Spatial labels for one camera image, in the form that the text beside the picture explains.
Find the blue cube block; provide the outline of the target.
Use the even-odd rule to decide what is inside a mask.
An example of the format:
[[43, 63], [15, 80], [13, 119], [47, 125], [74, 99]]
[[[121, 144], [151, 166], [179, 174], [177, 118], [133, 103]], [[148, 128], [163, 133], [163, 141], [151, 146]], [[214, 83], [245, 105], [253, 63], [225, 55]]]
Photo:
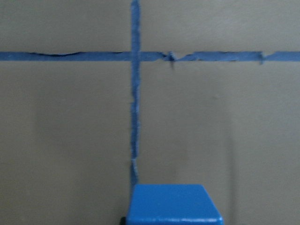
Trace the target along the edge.
[[206, 189], [199, 184], [138, 184], [127, 225], [223, 225]]

